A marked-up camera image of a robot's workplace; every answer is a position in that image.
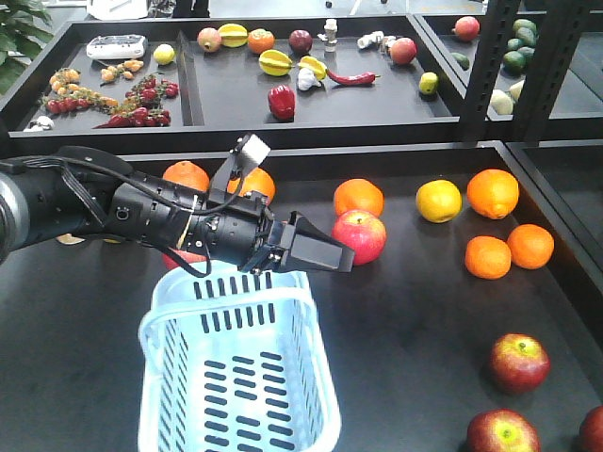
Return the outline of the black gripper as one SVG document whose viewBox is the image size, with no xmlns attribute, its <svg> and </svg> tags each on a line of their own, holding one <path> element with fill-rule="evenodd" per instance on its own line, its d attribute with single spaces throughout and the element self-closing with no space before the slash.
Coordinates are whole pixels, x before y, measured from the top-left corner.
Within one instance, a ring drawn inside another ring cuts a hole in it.
<svg viewBox="0 0 603 452">
<path fill-rule="evenodd" d="M 351 271 L 355 251 L 322 232 L 304 214 L 293 211 L 288 224 L 295 235 L 285 249 L 284 222 L 269 209 L 269 197 L 250 191 L 241 197 L 210 189 L 193 213 L 181 249 L 230 263 L 242 271 Z"/>
</svg>

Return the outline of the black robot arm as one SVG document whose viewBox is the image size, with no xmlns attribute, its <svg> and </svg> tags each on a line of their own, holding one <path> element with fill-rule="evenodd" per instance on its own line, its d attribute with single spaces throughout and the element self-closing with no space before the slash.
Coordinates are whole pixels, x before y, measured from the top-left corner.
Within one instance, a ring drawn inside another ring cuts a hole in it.
<svg viewBox="0 0 603 452">
<path fill-rule="evenodd" d="M 64 146 L 51 155 L 1 163 L 1 256 L 63 234 L 133 241 L 170 256 L 197 277 L 179 251 L 217 259 L 243 272 L 348 272 L 353 249 L 294 212 L 281 221 L 265 195 L 247 196 L 229 180 L 254 169 L 231 152 L 207 190 L 133 169 L 100 150 Z"/>
</svg>

